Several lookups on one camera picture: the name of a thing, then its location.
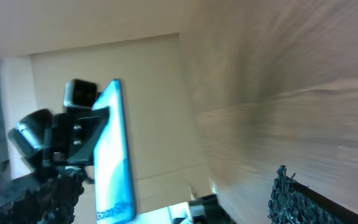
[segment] wooden table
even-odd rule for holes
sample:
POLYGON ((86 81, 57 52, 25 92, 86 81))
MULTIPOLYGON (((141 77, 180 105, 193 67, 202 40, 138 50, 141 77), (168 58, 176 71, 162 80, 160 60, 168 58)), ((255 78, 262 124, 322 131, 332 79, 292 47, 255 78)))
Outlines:
POLYGON ((270 223, 276 170, 358 213, 358 1, 192 1, 185 81, 221 205, 270 223))

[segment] wood grain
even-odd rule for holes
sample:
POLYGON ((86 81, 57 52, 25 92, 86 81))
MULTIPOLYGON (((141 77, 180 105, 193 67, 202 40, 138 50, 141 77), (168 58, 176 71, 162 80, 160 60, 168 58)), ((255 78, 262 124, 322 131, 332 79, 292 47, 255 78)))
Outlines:
POLYGON ((358 1, 199 0, 180 36, 221 205, 269 223, 275 171, 358 213, 358 1))

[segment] light blue package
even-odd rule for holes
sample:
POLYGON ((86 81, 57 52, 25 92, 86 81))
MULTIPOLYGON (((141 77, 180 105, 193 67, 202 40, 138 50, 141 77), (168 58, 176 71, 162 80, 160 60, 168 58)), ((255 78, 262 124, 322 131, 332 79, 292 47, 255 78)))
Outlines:
POLYGON ((136 216, 121 81, 113 80, 92 110, 110 108, 109 122, 94 149, 97 224, 126 223, 136 216))

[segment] wooden tabletop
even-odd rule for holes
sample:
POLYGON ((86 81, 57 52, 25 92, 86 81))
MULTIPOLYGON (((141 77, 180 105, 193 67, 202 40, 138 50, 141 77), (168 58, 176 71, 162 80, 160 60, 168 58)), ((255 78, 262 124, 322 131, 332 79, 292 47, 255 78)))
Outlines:
POLYGON ((221 205, 270 223, 276 170, 358 213, 358 1, 192 1, 185 81, 221 205))

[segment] wood surface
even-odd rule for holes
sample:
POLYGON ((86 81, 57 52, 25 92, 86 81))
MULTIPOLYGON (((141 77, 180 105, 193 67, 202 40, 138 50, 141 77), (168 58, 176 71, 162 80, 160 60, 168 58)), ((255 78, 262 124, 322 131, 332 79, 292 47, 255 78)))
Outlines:
POLYGON ((185 81, 225 210, 270 223, 276 170, 358 213, 358 1, 197 0, 185 81))

